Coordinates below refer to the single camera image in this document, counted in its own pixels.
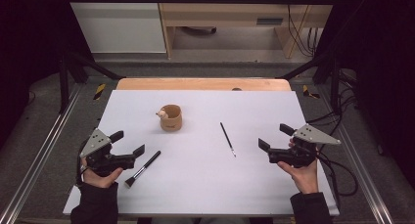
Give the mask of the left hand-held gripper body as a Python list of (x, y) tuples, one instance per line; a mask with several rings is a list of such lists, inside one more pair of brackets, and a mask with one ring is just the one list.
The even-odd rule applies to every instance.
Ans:
[(79, 153), (87, 166), (100, 176), (108, 176), (117, 168), (126, 170), (134, 167), (136, 158), (133, 153), (118, 156), (111, 153), (113, 143), (110, 136), (95, 128)]

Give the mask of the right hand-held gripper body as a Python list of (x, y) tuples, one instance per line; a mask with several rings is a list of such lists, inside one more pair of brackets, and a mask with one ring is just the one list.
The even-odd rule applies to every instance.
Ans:
[(291, 136), (294, 145), (289, 149), (270, 149), (268, 158), (270, 163), (286, 162), (295, 168), (309, 166), (317, 158), (317, 144), (340, 145), (341, 141), (322, 132), (321, 130), (306, 124)]

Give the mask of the black flat-head makeup brush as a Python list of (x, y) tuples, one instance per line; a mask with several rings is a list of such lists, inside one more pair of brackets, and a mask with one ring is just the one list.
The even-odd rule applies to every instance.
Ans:
[(138, 177), (161, 155), (161, 151), (157, 151), (133, 176), (124, 181), (127, 188), (131, 188)]

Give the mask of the thin black brush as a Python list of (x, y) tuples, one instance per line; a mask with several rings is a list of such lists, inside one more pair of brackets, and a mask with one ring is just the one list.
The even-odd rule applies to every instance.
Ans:
[(232, 143), (231, 143), (231, 141), (230, 141), (230, 139), (229, 139), (229, 136), (228, 136), (228, 134), (227, 134), (227, 132), (226, 132), (226, 129), (225, 129), (225, 127), (224, 127), (223, 123), (222, 123), (222, 122), (219, 122), (219, 125), (220, 125), (220, 127), (221, 127), (221, 130), (222, 130), (222, 132), (223, 132), (224, 136), (225, 136), (225, 139), (226, 139), (226, 141), (227, 141), (227, 144), (228, 144), (228, 146), (229, 146), (229, 148), (230, 148), (230, 150), (231, 150), (231, 153), (232, 153), (233, 157), (237, 157), (237, 155), (236, 155), (236, 153), (235, 153), (235, 150), (234, 150), (234, 148), (233, 148), (233, 145), (232, 145)]

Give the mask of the tan cup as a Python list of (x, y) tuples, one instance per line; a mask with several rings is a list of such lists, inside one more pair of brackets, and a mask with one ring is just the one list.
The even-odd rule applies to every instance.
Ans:
[(166, 105), (157, 112), (161, 129), (167, 132), (178, 131), (182, 127), (182, 110), (177, 105)]

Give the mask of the person's left hand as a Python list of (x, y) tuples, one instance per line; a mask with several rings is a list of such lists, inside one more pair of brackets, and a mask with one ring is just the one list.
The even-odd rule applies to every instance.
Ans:
[(122, 168), (117, 168), (116, 170), (111, 172), (108, 176), (101, 177), (97, 175), (90, 168), (87, 168), (83, 172), (83, 181), (86, 184), (89, 184), (91, 186), (107, 189), (107, 188), (110, 188), (110, 186), (115, 182), (115, 180), (120, 176), (122, 172), (123, 172)]

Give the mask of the person's right hand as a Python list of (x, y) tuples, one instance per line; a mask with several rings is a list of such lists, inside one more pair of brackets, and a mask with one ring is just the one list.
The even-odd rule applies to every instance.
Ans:
[(295, 185), (301, 193), (313, 194), (319, 192), (317, 160), (313, 161), (309, 166), (300, 168), (292, 167), (284, 161), (278, 162), (277, 165), (292, 177)]

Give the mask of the yellow-black striped tape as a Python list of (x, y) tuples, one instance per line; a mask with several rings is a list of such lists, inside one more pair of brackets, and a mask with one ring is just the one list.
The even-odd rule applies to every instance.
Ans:
[(95, 95), (93, 97), (93, 100), (99, 100), (100, 99), (105, 87), (106, 87), (105, 83), (101, 83), (101, 84), (98, 85), (97, 90), (95, 92)]
[(308, 90), (308, 87), (306, 85), (302, 86), (302, 93), (305, 97), (310, 97), (310, 98), (313, 98), (313, 99), (320, 99), (320, 95), (310, 93), (309, 90)]

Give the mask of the white table sheet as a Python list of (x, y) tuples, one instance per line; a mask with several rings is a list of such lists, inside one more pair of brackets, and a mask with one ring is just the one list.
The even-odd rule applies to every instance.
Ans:
[[(161, 129), (157, 112), (166, 105), (182, 110), (178, 131)], [(222, 122), (237, 157), (221, 130)], [(297, 188), (286, 172), (270, 163), (258, 146), (262, 139), (285, 149), (288, 135), (305, 120), (293, 91), (132, 91), (115, 90), (99, 128), (124, 137), (113, 154), (130, 154), (144, 145), (141, 168), (161, 155), (131, 188), (118, 188), (120, 213), (133, 216), (276, 216), (292, 211)]]

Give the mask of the white cabinet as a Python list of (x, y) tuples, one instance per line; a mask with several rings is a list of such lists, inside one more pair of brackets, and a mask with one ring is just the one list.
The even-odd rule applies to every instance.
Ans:
[(71, 3), (93, 54), (165, 53), (157, 3)]

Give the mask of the black curtain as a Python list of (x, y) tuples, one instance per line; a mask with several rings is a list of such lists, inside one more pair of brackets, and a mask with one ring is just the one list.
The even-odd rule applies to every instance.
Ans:
[(357, 74), (357, 94), (381, 145), (415, 189), (415, 0), (351, 0), (332, 8), (318, 51)]
[(0, 148), (32, 83), (59, 71), (64, 53), (92, 54), (68, 0), (0, 0)]

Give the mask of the wooden desk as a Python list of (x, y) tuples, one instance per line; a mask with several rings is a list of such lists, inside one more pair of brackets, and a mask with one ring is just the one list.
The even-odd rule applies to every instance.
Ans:
[[(290, 58), (300, 43), (306, 27), (322, 29), (332, 7), (330, 5), (272, 4), (176, 4), (161, 3), (162, 24), (176, 27), (271, 27), (277, 34), (286, 58)], [(283, 18), (281, 25), (256, 25), (257, 18)]]

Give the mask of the black metal frame stand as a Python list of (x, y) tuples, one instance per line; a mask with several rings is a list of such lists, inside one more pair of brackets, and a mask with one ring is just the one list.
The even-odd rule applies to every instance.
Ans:
[(84, 70), (84, 67), (91, 67), (112, 80), (122, 79), (121, 75), (99, 66), (95, 61), (87, 59), (80, 54), (74, 52), (63, 54), (59, 62), (61, 90), (60, 113), (63, 113), (69, 107), (69, 75), (73, 77), (76, 83), (85, 83), (88, 79), (88, 74)]
[(339, 104), (339, 82), (341, 69), (333, 52), (324, 52), (300, 67), (297, 67), (282, 76), (278, 76), (278, 79), (291, 80), (295, 76), (311, 69), (312, 67), (317, 67), (317, 70), (312, 77), (315, 84), (322, 84), (328, 79), (328, 77), (331, 77), (330, 107), (334, 113), (339, 114), (341, 112)]

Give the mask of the aluminium rail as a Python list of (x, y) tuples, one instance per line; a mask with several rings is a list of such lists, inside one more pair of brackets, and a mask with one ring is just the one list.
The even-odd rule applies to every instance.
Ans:
[(79, 93), (83, 86), (81, 84), (74, 84), (69, 95), (69, 102), (64, 107), (63, 111), (59, 113), (55, 119), (52, 128), (49, 130), (47, 137), (42, 143), (42, 146), (37, 152), (36, 157), (32, 161), (27, 173), (22, 182), (18, 186), (14, 196), (9, 201), (3, 212), (0, 214), (0, 224), (14, 224), (17, 220), (23, 205), (25, 204), (30, 192), (36, 183), (41, 170), (43, 169), (50, 153), (54, 149), (63, 128), (65, 127), (68, 118), (76, 104)]
[[(318, 90), (321, 93), (323, 102), (326, 107), (331, 111), (333, 110), (334, 104), (340, 105), (340, 112), (345, 112), (347, 105), (354, 98), (350, 90), (341, 90), (339, 96), (334, 102), (330, 100), (331, 93), (319, 87)], [(337, 121), (337, 128), (334, 133), (339, 137), (343, 142), (343, 148), (346, 153), (346, 157), (350, 163), (351, 169), (353, 170), (357, 183), (359, 185), (359, 190), (363, 193), (371, 212), (376, 219), (378, 224), (394, 224), (392, 216), (389, 209), (387, 208), (379, 190), (377, 189), (372, 176), (367, 169), (367, 166), (364, 164), (363, 159), (358, 154), (358, 151), (353, 144), (350, 135), (346, 131), (346, 127), (343, 124), (343, 118)]]

